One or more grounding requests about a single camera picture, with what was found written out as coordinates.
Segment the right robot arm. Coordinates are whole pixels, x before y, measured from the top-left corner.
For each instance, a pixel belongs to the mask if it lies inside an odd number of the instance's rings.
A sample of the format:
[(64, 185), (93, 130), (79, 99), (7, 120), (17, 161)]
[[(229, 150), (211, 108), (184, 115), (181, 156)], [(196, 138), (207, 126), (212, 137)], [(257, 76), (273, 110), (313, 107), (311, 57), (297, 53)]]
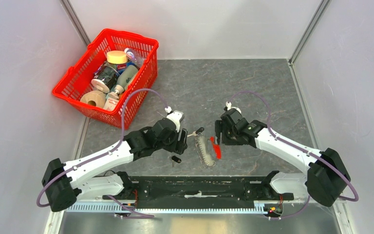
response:
[(272, 171), (262, 182), (262, 195), (275, 199), (280, 194), (308, 195), (325, 207), (341, 198), (351, 181), (337, 151), (304, 146), (268, 128), (258, 120), (247, 121), (236, 109), (226, 109), (215, 121), (215, 144), (249, 145), (292, 164), (299, 174)]

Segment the key with black head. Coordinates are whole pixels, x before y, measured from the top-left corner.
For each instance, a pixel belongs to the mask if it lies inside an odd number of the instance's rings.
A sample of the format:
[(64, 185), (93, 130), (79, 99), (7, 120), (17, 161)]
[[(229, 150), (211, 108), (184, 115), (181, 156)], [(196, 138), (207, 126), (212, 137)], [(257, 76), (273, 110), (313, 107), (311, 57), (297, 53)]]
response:
[(200, 127), (200, 128), (197, 129), (196, 131), (193, 131), (191, 134), (187, 135), (187, 137), (198, 136), (198, 135), (201, 134), (203, 131), (204, 131), (204, 127)]

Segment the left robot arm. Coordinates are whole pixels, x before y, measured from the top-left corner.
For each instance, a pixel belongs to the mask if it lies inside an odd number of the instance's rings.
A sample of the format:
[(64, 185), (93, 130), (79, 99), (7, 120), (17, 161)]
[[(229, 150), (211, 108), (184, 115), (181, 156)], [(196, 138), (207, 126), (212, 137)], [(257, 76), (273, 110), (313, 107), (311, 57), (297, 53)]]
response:
[(45, 195), (46, 206), (52, 212), (63, 211), (90, 192), (90, 180), (99, 178), (101, 172), (151, 156), (159, 150), (183, 154), (187, 135), (187, 129), (178, 128), (172, 120), (163, 118), (153, 126), (127, 133), (112, 146), (84, 158), (65, 163), (59, 158), (53, 159), (43, 175), (43, 189), (37, 205), (44, 207), (40, 198)]

